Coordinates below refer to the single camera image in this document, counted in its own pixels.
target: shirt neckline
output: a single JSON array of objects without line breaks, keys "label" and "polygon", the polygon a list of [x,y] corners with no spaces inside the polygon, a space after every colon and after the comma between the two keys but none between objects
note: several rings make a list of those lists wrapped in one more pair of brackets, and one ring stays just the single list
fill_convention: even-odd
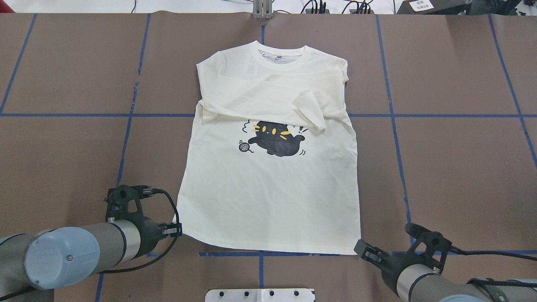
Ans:
[{"label": "shirt neckline", "polygon": [[[304,45],[301,48],[296,49],[279,49],[279,48],[273,48],[269,47],[263,44],[260,44],[258,41],[254,41],[250,43],[250,50],[252,53],[253,58],[261,65],[265,66],[268,69],[272,70],[290,70],[293,68],[296,68],[300,65],[303,65],[309,58],[309,55],[311,53],[311,47]],[[273,55],[290,55],[290,56],[296,56],[300,55],[298,59],[296,59],[293,62],[285,63],[285,64],[276,64],[271,63],[267,61],[260,53],[259,51],[267,52]]]}]

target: red object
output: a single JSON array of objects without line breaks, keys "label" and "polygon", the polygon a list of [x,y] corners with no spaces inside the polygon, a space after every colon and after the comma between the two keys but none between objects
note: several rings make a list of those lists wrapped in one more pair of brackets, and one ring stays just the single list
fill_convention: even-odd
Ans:
[{"label": "red object", "polygon": [[15,12],[4,0],[0,0],[0,12]]}]

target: white t-shirt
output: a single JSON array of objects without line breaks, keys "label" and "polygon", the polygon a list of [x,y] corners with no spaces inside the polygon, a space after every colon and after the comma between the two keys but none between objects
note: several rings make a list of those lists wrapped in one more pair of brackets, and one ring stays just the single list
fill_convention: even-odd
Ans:
[{"label": "white t-shirt", "polygon": [[347,62],[254,41],[197,67],[202,100],[177,204],[184,233],[227,248],[355,254]]}]

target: white floor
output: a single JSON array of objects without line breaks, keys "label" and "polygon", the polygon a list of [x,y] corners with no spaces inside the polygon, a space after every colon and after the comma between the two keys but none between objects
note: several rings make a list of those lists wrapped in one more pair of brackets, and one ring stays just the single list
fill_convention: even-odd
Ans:
[{"label": "white floor", "polygon": [[[252,3],[246,0],[136,0],[137,13],[159,10],[171,12],[251,12]],[[134,0],[5,0],[15,12],[44,13],[130,13]],[[307,0],[274,0],[274,10],[286,10],[300,13]],[[328,0],[326,8],[330,13],[341,13],[346,0]],[[397,9],[402,0],[395,0]],[[524,0],[517,7],[518,11],[529,16],[537,16],[537,8],[524,5]],[[373,11],[377,14],[393,14],[392,0],[373,0]]]}]

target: black cat graphic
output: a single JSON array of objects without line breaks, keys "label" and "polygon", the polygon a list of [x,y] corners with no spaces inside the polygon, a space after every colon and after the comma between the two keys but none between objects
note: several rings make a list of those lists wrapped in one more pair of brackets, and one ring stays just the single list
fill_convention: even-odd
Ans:
[{"label": "black cat graphic", "polygon": [[300,149],[300,142],[305,139],[303,135],[293,136],[284,124],[260,121],[254,128],[256,137],[249,139],[248,143],[256,143],[270,155],[295,155]]}]

